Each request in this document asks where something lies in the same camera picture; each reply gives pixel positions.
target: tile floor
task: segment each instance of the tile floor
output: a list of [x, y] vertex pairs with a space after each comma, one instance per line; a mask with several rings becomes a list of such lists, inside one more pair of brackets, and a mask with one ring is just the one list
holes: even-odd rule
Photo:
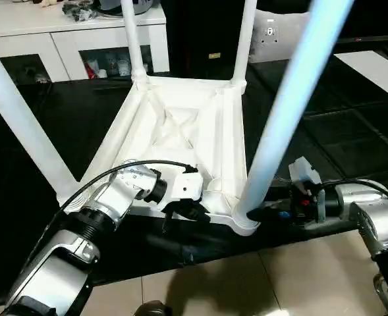
[[150, 300], [175, 316], [383, 316], [376, 273], [357, 231], [346, 232], [100, 286], [82, 316], [131, 316]]

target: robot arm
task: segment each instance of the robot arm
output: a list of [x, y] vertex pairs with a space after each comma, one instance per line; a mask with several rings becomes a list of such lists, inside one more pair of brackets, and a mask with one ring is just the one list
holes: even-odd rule
[[100, 259], [102, 247], [116, 231], [135, 199], [163, 204], [178, 199], [199, 200], [202, 178], [197, 172], [183, 173], [175, 185], [195, 188], [171, 192], [164, 201], [166, 181], [160, 172], [145, 165], [114, 172], [98, 187], [78, 212], [70, 213], [59, 231], [48, 241], [16, 280], [2, 315], [71, 316], [79, 315], [90, 293], [89, 274]]

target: clutter on shelf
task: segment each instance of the clutter on shelf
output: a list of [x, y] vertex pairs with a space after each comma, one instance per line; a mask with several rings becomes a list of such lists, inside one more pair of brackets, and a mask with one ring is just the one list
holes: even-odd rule
[[97, 11], [93, 10], [92, 2], [89, 0], [66, 1], [63, 3], [62, 11], [65, 15], [72, 17], [75, 22], [88, 21], [97, 16]]

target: power outlet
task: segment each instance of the power outlet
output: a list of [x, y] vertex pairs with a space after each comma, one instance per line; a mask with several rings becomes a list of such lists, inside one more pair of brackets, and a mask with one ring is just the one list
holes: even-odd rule
[[279, 29], [273, 18], [268, 18], [265, 23], [263, 41], [266, 43], [277, 43], [279, 41]]

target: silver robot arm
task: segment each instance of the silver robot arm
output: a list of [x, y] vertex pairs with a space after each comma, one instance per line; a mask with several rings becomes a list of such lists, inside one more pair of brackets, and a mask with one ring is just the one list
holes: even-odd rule
[[317, 210], [314, 218], [321, 222], [326, 211], [336, 209], [340, 220], [356, 221], [359, 233], [379, 267], [379, 274], [374, 277], [374, 287], [388, 312], [388, 190], [380, 183], [371, 180], [344, 180], [346, 183], [336, 186], [325, 186], [319, 174], [305, 158], [300, 158], [289, 166], [294, 185], [303, 193], [304, 183], [309, 187], [319, 188], [314, 192]]
[[[195, 185], [202, 189], [202, 182]], [[79, 212], [67, 216], [59, 231], [21, 272], [2, 315], [79, 315], [92, 290], [90, 271], [132, 202], [142, 199], [160, 203], [166, 190], [160, 172], [145, 165], [111, 174]]]

